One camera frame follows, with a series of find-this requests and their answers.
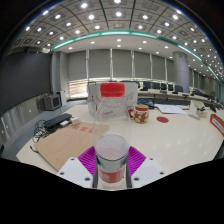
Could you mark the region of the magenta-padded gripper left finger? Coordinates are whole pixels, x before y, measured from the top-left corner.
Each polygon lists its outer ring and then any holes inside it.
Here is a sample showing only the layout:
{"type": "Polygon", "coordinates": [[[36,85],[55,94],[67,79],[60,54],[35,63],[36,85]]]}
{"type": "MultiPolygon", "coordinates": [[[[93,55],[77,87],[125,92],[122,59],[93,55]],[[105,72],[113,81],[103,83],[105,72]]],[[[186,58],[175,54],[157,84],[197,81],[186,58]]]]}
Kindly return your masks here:
{"type": "Polygon", "coordinates": [[[96,188],[98,172],[94,147],[87,149],[78,158],[70,157],[57,175],[81,187],[96,188]]]}

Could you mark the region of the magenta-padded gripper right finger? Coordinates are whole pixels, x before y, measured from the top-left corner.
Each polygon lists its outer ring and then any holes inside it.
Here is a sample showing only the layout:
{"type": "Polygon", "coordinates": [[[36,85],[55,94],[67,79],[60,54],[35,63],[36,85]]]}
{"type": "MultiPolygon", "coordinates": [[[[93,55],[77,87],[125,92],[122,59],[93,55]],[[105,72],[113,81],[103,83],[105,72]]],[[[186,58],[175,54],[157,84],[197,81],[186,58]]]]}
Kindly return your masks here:
{"type": "Polygon", "coordinates": [[[128,188],[140,188],[165,176],[165,171],[152,157],[146,157],[133,146],[130,147],[126,168],[128,188]]]}

